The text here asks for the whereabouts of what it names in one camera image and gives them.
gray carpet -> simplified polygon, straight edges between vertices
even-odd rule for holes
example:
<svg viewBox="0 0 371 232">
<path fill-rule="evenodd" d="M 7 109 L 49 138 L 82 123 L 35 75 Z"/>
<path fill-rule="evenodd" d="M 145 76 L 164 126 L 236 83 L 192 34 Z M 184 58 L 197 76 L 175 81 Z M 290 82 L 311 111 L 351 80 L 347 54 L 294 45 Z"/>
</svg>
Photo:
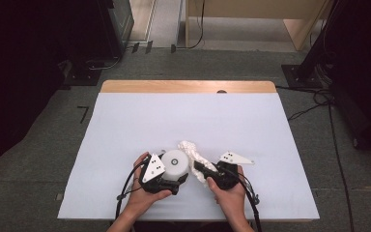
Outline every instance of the gray carpet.
<svg viewBox="0 0 371 232">
<path fill-rule="evenodd" d="M 57 219 L 77 151 L 106 79 L 270 80 L 286 86 L 281 64 L 299 64 L 305 53 L 140 48 L 102 72 L 97 87 L 59 90 L 27 136 L 0 158 L 0 231 L 105 231 L 107 221 Z M 278 90 L 287 116 L 314 105 L 311 94 Z M 89 106 L 81 122 L 83 108 Z M 348 184 L 354 227 L 371 232 L 371 151 L 355 150 L 339 109 L 332 109 L 339 157 Z M 321 219 L 263 223 L 263 231 L 351 231 L 347 200 L 333 146 L 328 109 L 318 107 L 291 121 Z"/>
</svg>

white bracket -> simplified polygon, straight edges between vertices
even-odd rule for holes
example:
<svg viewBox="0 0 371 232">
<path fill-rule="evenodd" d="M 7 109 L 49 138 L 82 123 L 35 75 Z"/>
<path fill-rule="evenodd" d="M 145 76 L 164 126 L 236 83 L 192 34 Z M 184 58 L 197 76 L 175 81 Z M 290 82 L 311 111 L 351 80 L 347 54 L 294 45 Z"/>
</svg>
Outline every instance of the white bracket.
<svg viewBox="0 0 371 232">
<path fill-rule="evenodd" d="M 147 183 L 150 180 L 153 180 L 156 176 L 164 172 L 164 163 L 162 163 L 158 155 L 152 154 L 152 158 L 150 159 L 149 165 L 147 166 L 147 170 L 144 173 L 143 183 Z"/>
<path fill-rule="evenodd" d="M 231 164 L 254 164 L 253 160 L 249 160 L 233 152 L 224 153 L 219 160 Z"/>
</svg>

person's left hand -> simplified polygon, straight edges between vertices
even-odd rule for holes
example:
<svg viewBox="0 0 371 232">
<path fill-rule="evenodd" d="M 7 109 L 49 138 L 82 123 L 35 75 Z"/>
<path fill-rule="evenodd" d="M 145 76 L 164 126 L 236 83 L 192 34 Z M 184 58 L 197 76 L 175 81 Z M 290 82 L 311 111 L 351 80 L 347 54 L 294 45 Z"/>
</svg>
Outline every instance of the person's left hand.
<svg viewBox="0 0 371 232">
<path fill-rule="evenodd" d="M 145 159 L 149 155 L 149 153 L 144 153 L 141 155 L 137 161 L 134 163 L 133 166 L 137 165 L 143 159 Z M 133 185 L 131 187 L 132 190 L 135 190 L 130 194 L 128 199 L 128 204 L 126 205 L 125 209 L 122 211 L 122 214 L 129 214 L 131 217 L 138 218 L 153 205 L 158 200 L 164 199 L 167 196 L 171 195 L 170 190 L 162 190 L 158 193 L 149 193 L 141 188 L 140 184 L 138 183 L 138 178 L 141 173 L 141 168 L 137 168 L 134 172 L 134 179 Z"/>
</svg>

hand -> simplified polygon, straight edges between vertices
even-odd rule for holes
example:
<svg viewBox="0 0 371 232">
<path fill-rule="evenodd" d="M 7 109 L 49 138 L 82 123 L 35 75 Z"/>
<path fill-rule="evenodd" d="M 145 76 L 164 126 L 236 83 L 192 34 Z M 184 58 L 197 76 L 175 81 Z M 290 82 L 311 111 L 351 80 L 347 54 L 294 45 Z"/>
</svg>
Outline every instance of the hand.
<svg viewBox="0 0 371 232">
<path fill-rule="evenodd" d="M 243 168 L 238 166 L 238 172 L 243 174 Z M 209 188 L 215 195 L 215 201 L 221 207 L 222 212 L 234 231 L 253 231 L 249 226 L 244 214 L 245 189 L 238 183 L 233 188 L 223 190 L 218 187 L 215 180 L 207 178 Z"/>
<path fill-rule="evenodd" d="M 141 155 L 133 166 L 139 164 L 145 159 L 149 153 Z M 141 188 L 138 183 L 138 178 L 141 173 L 141 168 L 137 168 L 134 172 L 133 185 L 131 190 L 135 190 L 128 198 L 128 204 L 122 213 L 117 217 L 114 223 L 110 226 L 107 232 L 126 232 L 135 223 L 137 218 L 142 216 L 146 211 L 158 200 L 164 199 L 171 195 L 170 190 L 162 190 L 156 194 L 149 193 Z"/>
</svg>

person's right hand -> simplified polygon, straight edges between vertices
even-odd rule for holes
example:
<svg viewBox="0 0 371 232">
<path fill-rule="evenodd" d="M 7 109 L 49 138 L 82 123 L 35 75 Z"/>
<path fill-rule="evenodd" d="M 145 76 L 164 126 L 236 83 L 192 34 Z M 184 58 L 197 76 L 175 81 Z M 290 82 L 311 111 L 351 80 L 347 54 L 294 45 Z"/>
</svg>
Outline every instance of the person's right hand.
<svg viewBox="0 0 371 232">
<path fill-rule="evenodd" d="M 238 166 L 238 172 L 243 174 L 243 168 Z M 211 177 L 207 178 L 209 188 L 215 195 L 215 201 L 221 207 L 222 212 L 230 223 L 231 227 L 236 232 L 253 231 L 249 226 L 244 209 L 245 190 L 243 186 L 238 183 L 233 188 L 223 190 L 218 187 L 215 180 Z"/>
</svg>

